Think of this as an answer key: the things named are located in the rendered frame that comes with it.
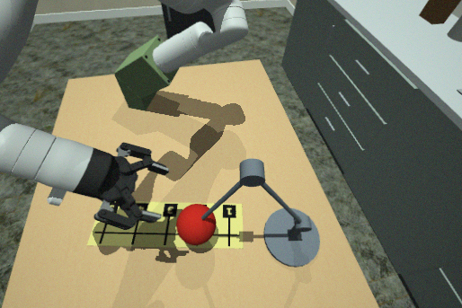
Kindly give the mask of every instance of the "white countertop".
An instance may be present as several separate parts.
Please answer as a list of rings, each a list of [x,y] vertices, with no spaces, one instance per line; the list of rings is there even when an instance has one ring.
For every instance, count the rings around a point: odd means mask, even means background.
[[[462,42],[419,16],[428,0],[328,0],[462,129]]]

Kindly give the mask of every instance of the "green block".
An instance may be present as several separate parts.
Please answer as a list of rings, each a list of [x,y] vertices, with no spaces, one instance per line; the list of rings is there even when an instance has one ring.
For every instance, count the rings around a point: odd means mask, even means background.
[[[164,74],[153,59],[161,43],[158,36],[129,54],[115,72],[125,101],[131,109],[146,110],[155,94],[170,85],[176,71]]]

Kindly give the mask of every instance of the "wooden table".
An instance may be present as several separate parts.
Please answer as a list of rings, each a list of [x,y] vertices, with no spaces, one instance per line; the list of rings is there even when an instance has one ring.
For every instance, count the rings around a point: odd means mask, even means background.
[[[13,307],[378,307],[259,60],[181,68],[150,111],[129,109],[113,75],[69,80],[53,134],[113,155],[122,142],[152,150],[170,173],[138,173],[137,200],[214,203],[247,158],[315,222],[321,246],[300,268],[282,265],[262,236],[280,205],[261,187],[243,205],[243,249],[98,248],[87,242],[101,201],[67,193],[47,203],[38,184],[4,299]]]

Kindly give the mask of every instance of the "gray carpeted floor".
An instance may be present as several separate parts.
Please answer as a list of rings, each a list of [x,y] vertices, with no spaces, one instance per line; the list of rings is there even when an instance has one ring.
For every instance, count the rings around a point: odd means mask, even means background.
[[[247,10],[249,34],[190,65],[260,59],[381,307],[413,307],[378,238],[281,66],[291,15]],[[52,132],[67,80],[108,75],[135,48],[159,35],[162,16],[36,25],[0,85],[0,114]],[[31,206],[35,183],[0,173],[0,303]]]

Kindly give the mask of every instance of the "gray cylinder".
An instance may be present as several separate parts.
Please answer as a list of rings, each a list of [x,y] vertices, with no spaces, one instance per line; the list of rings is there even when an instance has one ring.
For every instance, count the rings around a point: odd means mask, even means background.
[[[450,39],[462,42],[462,16],[460,16],[452,29],[449,30],[448,36]]]
[[[241,171],[241,184],[246,187],[258,187],[264,182],[263,161],[258,159],[247,159],[239,165]]]

